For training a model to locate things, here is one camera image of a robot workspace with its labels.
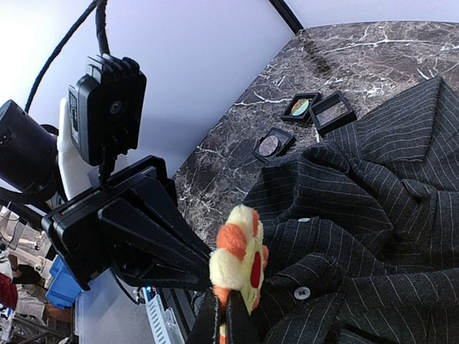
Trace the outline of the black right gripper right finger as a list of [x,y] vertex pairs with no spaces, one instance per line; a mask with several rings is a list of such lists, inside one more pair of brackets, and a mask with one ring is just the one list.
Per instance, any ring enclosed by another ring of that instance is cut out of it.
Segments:
[[245,301],[239,291],[231,291],[226,311],[226,341],[229,344],[258,344],[260,339],[250,322]]

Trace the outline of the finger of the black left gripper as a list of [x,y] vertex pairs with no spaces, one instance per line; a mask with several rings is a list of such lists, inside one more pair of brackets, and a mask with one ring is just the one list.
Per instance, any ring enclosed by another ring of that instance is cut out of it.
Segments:
[[210,248],[187,224],[161,182],[150,177],[127,181],[127,239],[155,256],[208,257]]
[[173,201],[116,199],[98,212],[110,268],[135,287],[203,292],[210,288],[210,248]]

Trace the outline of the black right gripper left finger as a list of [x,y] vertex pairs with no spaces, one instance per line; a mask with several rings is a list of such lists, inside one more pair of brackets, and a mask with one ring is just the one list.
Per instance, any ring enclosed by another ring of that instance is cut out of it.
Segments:
[[220,343],[221,305],[214,290],[198,292],[191,305],[196,317],[186,344]]

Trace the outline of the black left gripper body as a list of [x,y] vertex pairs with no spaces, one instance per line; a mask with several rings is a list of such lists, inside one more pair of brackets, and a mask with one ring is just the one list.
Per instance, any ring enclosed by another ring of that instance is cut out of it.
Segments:
[[42,228],[82,290],[88,291],[90,281],[110,266],[99,210],[133,188],[142,177],[149,176],[162,183],[170,181],[164,159],[147,156],[114,173],[105,183],[96,183],[42,218]]

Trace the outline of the dark pinstriped garment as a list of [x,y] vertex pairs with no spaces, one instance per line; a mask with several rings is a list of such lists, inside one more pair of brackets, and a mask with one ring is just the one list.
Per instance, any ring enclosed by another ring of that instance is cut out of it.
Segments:
[[441,78],[266,164],[263,343],[458,341],[458,95]]

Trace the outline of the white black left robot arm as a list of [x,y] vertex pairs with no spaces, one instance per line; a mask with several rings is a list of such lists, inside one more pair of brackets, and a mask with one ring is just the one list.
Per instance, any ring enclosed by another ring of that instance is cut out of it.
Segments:
[[[1,107],[1,200],[41,204],[57,190],[57,141],[15,102]],[[128,285],[205,291],[209,247],[176,206],[161,158],[148,156],[40,216],[52,245],[82,289],[110,269]]]

